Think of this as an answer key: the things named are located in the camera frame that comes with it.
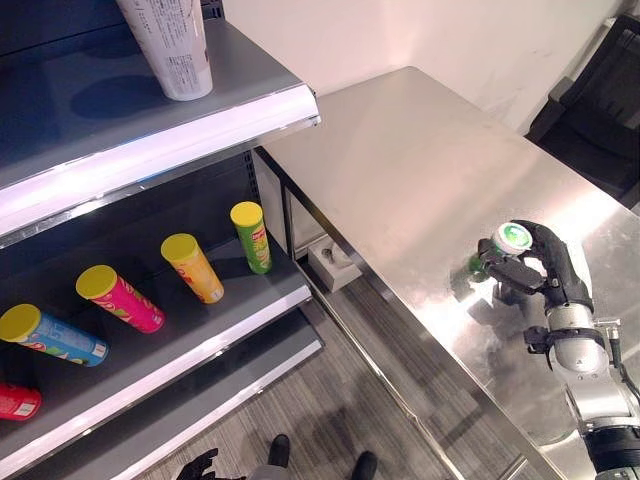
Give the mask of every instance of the blue pringles can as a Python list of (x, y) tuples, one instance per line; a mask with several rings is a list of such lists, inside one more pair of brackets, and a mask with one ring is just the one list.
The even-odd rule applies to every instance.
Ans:
[(16, 305), (0, 317), (0, 339), (85, 367), (102, 363), (109, 353), (103, 340), (28, 303)]

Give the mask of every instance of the black chair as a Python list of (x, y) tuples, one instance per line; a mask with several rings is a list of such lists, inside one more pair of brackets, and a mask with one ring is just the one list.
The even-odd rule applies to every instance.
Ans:
[(626, 207), (640, 201), (640, 19), (616, 20), (576, 81), (554, 87), (526, 138)]

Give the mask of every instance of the red pringles can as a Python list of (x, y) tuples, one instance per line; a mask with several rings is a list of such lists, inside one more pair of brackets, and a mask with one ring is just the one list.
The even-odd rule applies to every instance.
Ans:
[(164, 323), (164, 313), (108, 265), (82, 272), (76, 291), (142, 333), (153, 333)]
[(0, 383), (0, 418), (28, 420), (42, 404), (42, 395), (32, 388), (16, 387)]

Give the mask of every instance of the shoe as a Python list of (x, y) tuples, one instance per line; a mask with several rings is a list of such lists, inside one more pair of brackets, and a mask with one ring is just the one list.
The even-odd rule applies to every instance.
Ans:
[(289, 466), (289, 453), (291, 446), (289, 437), (282, 433), (273, 439), (269, 449), (269, 465), (287, 468)]
[(372, 452), (364, 452), (358, 457), (351, 480), (373, 480), (378, 469), (378, 457)]

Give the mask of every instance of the stainless steel table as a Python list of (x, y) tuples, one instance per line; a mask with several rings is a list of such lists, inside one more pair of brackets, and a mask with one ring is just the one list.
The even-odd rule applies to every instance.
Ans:
[(486, 292), (458, 288), (457, 272), (513, 218), (582, 241), (596, 315), (623, 319), (623, 359), (640, 379), (640, 219), (414, 68), (318, 104), (322, 124), (268, 144), (269, 166), (424, 341), (437, 341), (544, 478), (593, 479), (561, 386), (523, 345), (522, 330), (545, 324), (542, 299), (492, 306)]

